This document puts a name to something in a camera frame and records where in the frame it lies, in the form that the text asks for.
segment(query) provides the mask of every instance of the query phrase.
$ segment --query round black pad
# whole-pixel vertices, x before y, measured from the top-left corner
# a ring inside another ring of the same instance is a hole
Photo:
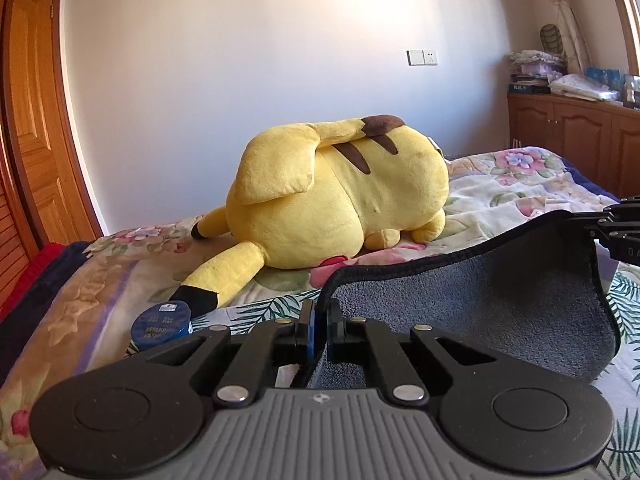
[[[564,422],[567,407],[564,400],[546,390],[518,388],[495,397],[494,412],[519,430],[546,431]]]
[[[45,463],[81,478],[127,478],[167,462],[204,423],[181,367],[127,362],[63,381],[31,413]]]
[[[80,424],[96,431],[122,431],[137,426],[149,414],[148,399],[125,388],[107,388],[76,405]]]
[[[596,462],[613,431],[611,408],[595,388],[515,360],[465,368],[439,419],[464,454],[527,475]]]

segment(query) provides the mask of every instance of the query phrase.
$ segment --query green leaf pattern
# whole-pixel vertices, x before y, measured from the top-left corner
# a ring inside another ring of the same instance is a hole
[[[628,348],[633,348],[633,355],[638,356],[633,359],[636,366],[632,367],[628,377],[638,402],[631,406],[627,405],[624,416],[616,418],[613,436],[598,469],[611,480],[638,480],[640,479],[640,408],[638,408],[640,406],[640,283],[630,276],[617,272],[611,282],[607,300],[618,323],[623,343]]]
[[[248,334],[258,323],[271,319],[297,319],[300,317],[302,303],[305,300],[316,300],[320,295],[320,290],[314,288],[306,292],[286,294],[277,298],[255,301],[243,306],[226,309],[224,314],[230,316],[229,322],[225,324],[231,328],[232,335]],[[204,316],[200,316],[191,321],[193,330],[202,330],[214,324],[219,324],[219,313],[213,311]]]

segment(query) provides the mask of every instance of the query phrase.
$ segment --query pink flower pattern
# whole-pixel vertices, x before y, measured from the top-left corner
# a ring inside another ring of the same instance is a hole
[[[112,255],[133,256],[136,254],[170,252],[182,254],[193,245],[190,228],[181,224],[148,226],[127,229],[96,240],[85,252],[101,252]]]
[[[545,162],[538,150],[504,150],[495,153],[495,167],[510,170],[511,173],[533,175],[546,169]]]
[[[504,175],[498,175],[496,178],[496,182],[501,186],[512,186],[518,182],[518,179],[515,178],[511,173],[507,173]]]
[[[410,249],[413,251],[422,251],[426,248],[426,245],[417,244],[407,240],[401,240],[398,245],[390,249],[383,249],[381,251],[374,251],[372,253],[366,253],[362,256],[357,256],[351,260],[345,260],[330,264],[322,267],[316,267],[311,269],[309,275],[309,285],[314,288],[321,288],[326,280],[338,269],[348,267],[352,265],[391,265],[402,264],[408,262],[412,258],[400,253],[398,249]]]

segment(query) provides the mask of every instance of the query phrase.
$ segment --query stuffed toy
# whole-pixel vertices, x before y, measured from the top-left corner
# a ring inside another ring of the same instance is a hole
[[[225,306],[263,267],[302,269],[353,258],[364,246],[436,239],[449,177],[442,152],[394,116],[277,126],[244,150],[226,205],[194,238],[231,232],[238,244],[197,268],[172,300],[192,317]]]

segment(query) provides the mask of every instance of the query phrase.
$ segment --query wooden door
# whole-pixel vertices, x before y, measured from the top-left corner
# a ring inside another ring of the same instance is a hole
[[[553,103],[514,97],[509,99],[511,140],[524,146],[539,146],[557,152],[553,128]]]
[[[640,194],[640,119],[613,117],[609,181],[620,198]]]
[[[554,122],[562,139],[561,155],[586,178],[609,189],[611,115],[581,106],[554,104]]]
[[[60,0],[6,0],[5,120],[23,200],[41,243],[92,240],[100,228],[70,134],[60,67]]]

